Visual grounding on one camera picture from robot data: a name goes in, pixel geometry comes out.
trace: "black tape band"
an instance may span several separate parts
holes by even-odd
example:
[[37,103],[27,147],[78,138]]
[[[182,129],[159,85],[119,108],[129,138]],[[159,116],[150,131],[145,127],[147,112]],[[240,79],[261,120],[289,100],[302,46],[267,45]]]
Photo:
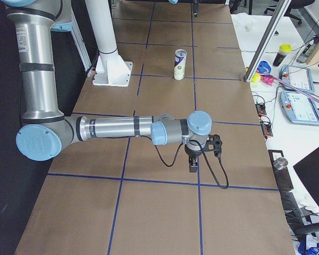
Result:
[[112,53],[114,53],[116,50],[117,50],[117,48],[116,48],[113,52],[108,52],[108,53],[101,52],[101,51],[99,51],[99,52],[102,53],[102,54],[112,54]]
[[90,119],[90,136],[91,138],[97,138],[96,136],[96,118]]
[[81,135],[80,135],[80,121],[81,121],[81,117],[78,117],[77,121],[75,122],[75,132],[77,134],[78,140],[83,142],[83,139],[81,138]]
[[50,20],[55,21],[55,16],[51,13],[48,13],[48,12],[35,10],[35,9],[31,9],[31,8],[25,8],[25,7],[13,7],[13,6],[9,6],[9,7],[10,8],[8,8],[6,10],[7,15],[13,14],[13,13],[25,13],[25,14],[42,16],[42,17],[45,17],[45,18],[48,18]]
[[187,119],[183,118],[180,120],[182,135],[189,135]]
[[73,127],[72,127],[72,125],[71,125],[71,123],[67,120],[67,119],[65,119],[65,122],[70,126],[70,128],[71,128],[71,131],[72,131],[72,139],[71,139],[71,142],[73,141],[73,138],[74,138],[74,130],[73,130]]
[[51,64],[20,63],[19,67],[20,67],[20,72],[32,72],[32,71],[54,72],[54,65],[51,65]]
[[26,124],[43,124],[43,123],[52,123],[52,122],[62,121],[64,119],[65,119],[64,116],[54,117],[54,118],[38,118],[35,120],[31,118],[23,118],[22,122]]
[[139,116],[133,117],[133,129],[135,131],[135,137],[140,136],[139,131]]

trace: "cylindrical can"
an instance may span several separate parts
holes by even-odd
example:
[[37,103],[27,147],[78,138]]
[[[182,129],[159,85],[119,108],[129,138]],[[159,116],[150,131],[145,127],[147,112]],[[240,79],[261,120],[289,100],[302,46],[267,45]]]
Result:
[[184,49],[178,49],[175,51],[174,78],[176,80],[182,80],[184,78],[186,60],[187,52]]
[[279,51],[276,54],[275,60],[273,61],[273,66],[279,66],[284,58],[292,51],[292,46],[289,44],[282,44],[279,47]]
[[287,159],[280,157],[277,158],[274,162],[273,162],[273,166],[277,169],[277,170],[282,170],[285,167],[287,167],[288,165],[288,161]]

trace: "chair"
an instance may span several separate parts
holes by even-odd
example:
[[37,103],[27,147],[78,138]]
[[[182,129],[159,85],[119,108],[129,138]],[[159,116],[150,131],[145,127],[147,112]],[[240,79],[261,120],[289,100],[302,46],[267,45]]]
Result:
[[[315,0],[292,0],[292,2],[289,4],[287,11],[285,12],[284,16],[290,17],[292,19],[295,19],[298,21],[298,25],[302,24],[302,21],[300,18],[294,16],[293,14],[291,14],[291,10],[292,9],[301,9],[307,5],[313,4],[315,2]],[[267,8],[264,13],[267,14],[268,11],[272,11],[274,12],[275,9],[273,8]]]

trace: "connector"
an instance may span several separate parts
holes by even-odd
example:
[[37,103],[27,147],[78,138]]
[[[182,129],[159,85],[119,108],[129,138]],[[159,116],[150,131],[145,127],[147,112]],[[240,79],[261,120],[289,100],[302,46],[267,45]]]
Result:
[[272,133],[272,129],[271,126],[272,124],[266,124],[265,122],[260,122],[261,124],[261,129],[262,129],[262,133],[264,135],[264,137],[266,139],[273,137],[273,133]]
[[267,117],[266,106],[264,103],[255,104],[255,108],[256,108],[257,115],[259,117],[262,117],[262,116]]

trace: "white desk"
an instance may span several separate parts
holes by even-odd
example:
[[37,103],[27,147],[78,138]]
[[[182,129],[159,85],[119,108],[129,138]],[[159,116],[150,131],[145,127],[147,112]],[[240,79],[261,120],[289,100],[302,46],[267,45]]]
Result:
[[[242,51],[242,58],[245,66],[249,66],[253,59],[254,52],[262,38],[262,35],[270,21],[268,16],[243,16],[242,22],[237,22],[238,17],[232,15],[234,28],[238,38],[239,46]],[[249,25],[250,30],[245,28],[246,23]],[[298,34],[296,28],[292,24],[288,17],[283,17],[277,31],[278,36],[273,36],[270,43],[267,46],[266,53],[263,55],[263,61],[267,61],[271,67],[271,74],[279,77],[279,70],[283,64],[288,64],[297,51],[289,54],[279,67],[273,67],[272,63],[276,56],[279,46],[282,43],[293,45],[293,49],[299,48],[303,45],[303,40]],[[296,61],[291,63],[293,65],[306,66],[306,64],[298,64]],[[314,81],[319,82],[319,68],[317,65],[310,67],[312,77]],[[274,82],[270,87],[263,82],[251,85],[251,90],[258,93],[266,101],[269,101],[275,97],[275,91],[278,86],[278,82]],[[307,126],[307,125],[295,125],[290,124],[286,119],[284,112],[281,109],[279,101],[280,92],[279,89],[276,106],[274,110],[274,101],[266,104],[266,111],[268,117],[273,120],[273,135],[266,142],[267,149],[282,150],[285,158],[288,160],[288,170],[292,179],[294,190],[292,191],[298,204],[308,206],[313,212],[319,212],[319,207],[311,198],[304,185],[297,176],[293,165],[306,157],[309,153],[319,147],[319,126]],[[315,85],[315,94],[319,95],[319,85]]]

